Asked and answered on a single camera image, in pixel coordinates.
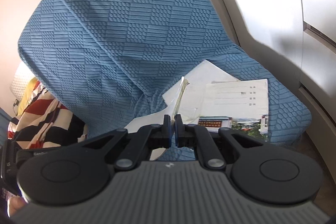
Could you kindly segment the person's left hand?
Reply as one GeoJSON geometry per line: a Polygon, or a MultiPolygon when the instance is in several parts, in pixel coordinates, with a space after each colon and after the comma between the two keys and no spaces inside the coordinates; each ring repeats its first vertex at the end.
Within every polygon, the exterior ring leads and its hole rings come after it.
{"type": "Polygon", "coordinates": [[[17,211],[21,210],[27,202],[24,198],[19,196],[10,197],[7,200],[7,215],[12,217],[17,211]]]}

